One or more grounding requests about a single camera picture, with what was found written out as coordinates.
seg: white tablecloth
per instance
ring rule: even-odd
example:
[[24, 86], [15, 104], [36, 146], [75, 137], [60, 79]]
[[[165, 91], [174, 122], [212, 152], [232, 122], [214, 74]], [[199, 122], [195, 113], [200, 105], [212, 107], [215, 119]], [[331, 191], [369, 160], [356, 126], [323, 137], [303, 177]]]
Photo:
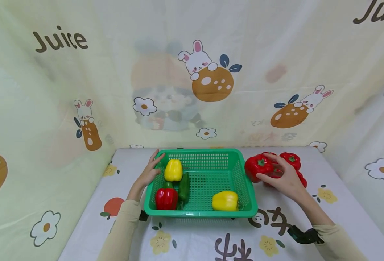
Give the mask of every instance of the white tablecloth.
[[[263, 151], [299, 155], [308, 192], [335, 223], [346, 229], [369, 260], [384, 260], [384, 236], [316, 148], [238, 149], [245, 160]], [[112, 214], [119, 208], [113, 205], [118, 206], [117, 202], [126, 198], [153, 152], [154, 149], [143, 148], [115, 152], [111, 167], [96, 188], [59, 261], [96, 260], [117, 218]], [[130, 260], [323, 260], [313, 244], [298, 244], [285, 232], [289, 225], [296, 225], [302, 231], [311, 228], [299, 206], [262, 183], [254, 187], [259, 211], [251, 219], [148, 217], [140, 221]], [[159, 238], [165, 239], [160, 247]]]

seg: yellow flower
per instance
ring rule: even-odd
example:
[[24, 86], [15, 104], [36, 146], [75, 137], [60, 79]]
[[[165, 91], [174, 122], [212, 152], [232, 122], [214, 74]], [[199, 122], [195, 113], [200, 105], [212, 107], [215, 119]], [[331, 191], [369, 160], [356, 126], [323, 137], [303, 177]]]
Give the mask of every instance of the yellow flower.
[[318, 189], [318, 197], [322, 198], [323, 200], [327, 201], [330, 204], [333, 204], [338, 200], [338, 198], [334, 196], [331, 190], [324, 190], [321, 188]]
[[150, 245], [153, 247], [154, 255], [167, 253], [170, 246], [169, 242], [172, 236], [159, 230], [155, 237], [150, 240]]
[[279, 254], [279, 249], [277, 249], [276, 241], [272, 237], [261, 236], [261, 241], [259, 247], [266, 253], [267, 256], [272, 257], [273, 255]]
[[103, 176], [113, 176], [116, 172], [116, 166], [109, 164], [108, 167], [106, 168], [105, 172], [103, 173]]

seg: beige sleeve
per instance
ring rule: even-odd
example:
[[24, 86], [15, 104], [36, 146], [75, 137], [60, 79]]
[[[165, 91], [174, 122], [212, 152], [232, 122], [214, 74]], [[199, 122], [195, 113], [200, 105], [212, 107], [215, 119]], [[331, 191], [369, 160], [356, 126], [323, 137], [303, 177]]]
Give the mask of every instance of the beige sleeve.
[[137, 228], [140, 214], [141, 207], [137, 201], [127, 200], [122, 203], [97, 261], [128, 261], [132, 236]]
[[325, 261], [367, 261], [340, 225], [313, 225], [324, 244], [315, 244]]

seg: green plastic basket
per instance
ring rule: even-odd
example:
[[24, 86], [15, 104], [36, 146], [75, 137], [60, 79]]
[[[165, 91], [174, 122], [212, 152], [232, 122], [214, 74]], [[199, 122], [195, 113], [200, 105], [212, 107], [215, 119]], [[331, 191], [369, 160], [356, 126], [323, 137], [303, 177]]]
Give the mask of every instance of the green plastic basket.
[[[145, 212], [150, 216], [167, 217], [218, 217], [250, 218], [257, 213], [257, 201], [252, 182], [244, 171], [244, 158], [237, 149], [168, 149], [156, 168], [161, 170], [147, 187], [144, 203]], [[156, 192], [164, 184], [164, 169], [168, 161], [182, 162], [183, 173], [190, 177], [189, 201], [183, 210], [157, 210]], [[174, 182], [178, 192], [178, 182]], [[230, 190], [238, 194], [239, 211], [214, 211], [212, 197], [218, 192]]]

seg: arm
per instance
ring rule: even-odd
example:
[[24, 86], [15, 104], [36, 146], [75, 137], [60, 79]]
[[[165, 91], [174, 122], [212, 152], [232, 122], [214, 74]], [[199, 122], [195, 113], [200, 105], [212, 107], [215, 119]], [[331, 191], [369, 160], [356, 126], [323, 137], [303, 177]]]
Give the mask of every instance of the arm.
[[150, 157], [148, 165], [129, 190], [127, 200], [121, 205], [117, 220], [103, 244], [97, 261], [128, 261], [132, 237], [141, 214], [139, 201], [145, 187], [161, 172], [154, 167], [164, 157], [164, 153], [154, 159], [157, 153], [158, 149]]
[[324, 244], [315, 244], [321, 256], [326, 261], [367, 261], [362, 252], [357, 248], [344, 229], [335, 225], [328, 215], [321, 209], [315, 200], [305, 190], [294, 168], [284, 159], [272, 154], [264, 156], [277, 161], [275, 167], [283, 171], [283, 176], [278, 179], [258, 173], [257, 177], [263, 182], [275, 187], [284, 195], [295, 201], [318, 232]]

